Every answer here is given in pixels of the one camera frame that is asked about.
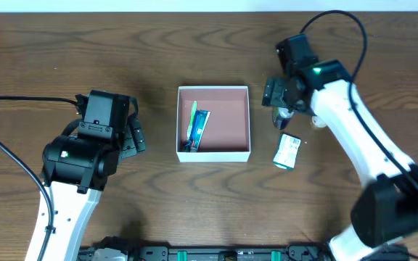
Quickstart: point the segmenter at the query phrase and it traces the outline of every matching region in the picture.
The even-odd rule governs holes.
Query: toothbrush
[[[193,106],[192,106],[192,116],[189,119],[189,125],[188,125],[188,130],[187,130],[187,141],[189,141],[189,137],[192,134],[192,129],[193,129],[193,119],[194,119],[194,114],[196,113],[196,108],[197,108],[197,102],[194,101],[193,102]]]

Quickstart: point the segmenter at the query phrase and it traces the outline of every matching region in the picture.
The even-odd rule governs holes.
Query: wooden table
[[[361,187],[328,129],[296,115],[303,140],[293,171],[272,164],[279,131],[261,106],[280,75],[274,45],[312,13],[0,14],[0,95],[73,99],[91,89],[135,96],[147,151],[125,160],[106,186],[83,237],[181,245],[284,245],[322,241],[349,224]],[[369,50],[357,79],[388,135],[418,162],[418,13],[358,13]],[[361,36],[347,18],[308,30],[321,59],[350,71]],[[247,85],[248,163],[181,164],[175,153],[177,88]],[[36,173],[44,146],[76,118],[69,104],[0,101],[0,139]],[[33,182],[0,151],[0,260],[21,260],[36,222]],[[406,240],[418,253],[418,234]]]

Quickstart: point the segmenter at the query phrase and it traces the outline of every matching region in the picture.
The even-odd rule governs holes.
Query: black cable
[[[362,25],[362,22],[359,20],[359,18],[357,18],[356,16],[354,16],[354,14],[351,14],[350,12],[345,12],[345,11],[341,11],[341,10],[331,10],[331,11],[327,11],[327,12],[322,12],[322,13],[316,15],[315,17],[313,17],[311,20],[309,20],[309,22],[307,22],[303,26],[303,29],[301,29],[300,33],[304,33],[306,28],[313,21],[319,19],[320,17],[323,17],[325,15],[330,15],[330,14],[345,15],[345,16],[351,18],[352,20],[354,20],[354,22],[357,23],[357,25],[361,29],[361,33],[362,33],[362,38],[363,38],[362,53],[361,53],[361,56],[359,57],[359,61],[356,65],[356,69],[354,69],[354,72],[351,76],[351,81],[349,82],[349,86],[348,86],[348,98],[349,98],[349,102],[351,104],[351,108],[352,108],[354,114],[356,115],[357,119],[361,123],[362,127],[366,130],[366,132],[369,134],[369,136],[372,138],[372,140],[376,143],[376,145],[380,148],[380,150],[383,152],[383,154],[399,169],[399,171],[401,171],[401,173],[403,173],[406,176],[406,178],[410,182],[410,184],[418,191],[418,183],[411,177],[409,172],[395,159],[395,157],[391,154],[391,152],[389,152],[385,148],[385,146],[379,141],[379,139],[375,136],[375,134],[372,132],[372,130],[370,130],[369,126],[366,124],[366,122],[362,118],[361,114],[358,112],[356,103],[353,100],[353,96],[352,96],[353,82],[356,79],[356,76],[359,72],[359,69],[361,68],[362,62],[364,61],[364,57],[366,56],[366,51],[367,51],[367,34],[366,34],[364,26]],[[401,252],[401,254],[406,254],[407,256],[418,260],[418,256],[416,256],[414,254],[407,253],[407,252]]]
[[[65,128],[62,131],[61,135],[69,136],[70,134],[72,134],[72,132],[76,128],[78,128],[78,125],[80,124],[81,121],[82,121],[82,119],[75,119],[75,120],[71,121],[67,126],[65,126]]]
[[[0,96],[0,100],[13,100],[13,101],[49,101],[49,102],[68,102],[77,106],[75,101],[63,98],[53,98],[53,97],[25,97],[25,96]],[[48,207],[48,226],[46,227],[46,235],[44,236],[43,244],[41,245],[40,254],[38,255],[38,261],[43,260],[44,252],[49,242],[49,237],[54,228],[54,210],[52,209],[51,199],[46,192],[46,189],[43,186],[43,183],[35,175],[35,173],[21,160],[17,157],[10,149],[8,149],[2,142],[0,142],[0,149],[6,153],[11,159],[13,159],[23,170],[28,173],[30,178],[35,182],[43,195],[46,206]]]
[[[47,102],[68,102],[77,106],[77,102],[64,98],[57,97],[26,97],[26,96],[0,96],[0,100],[11,101],[47,101]]]

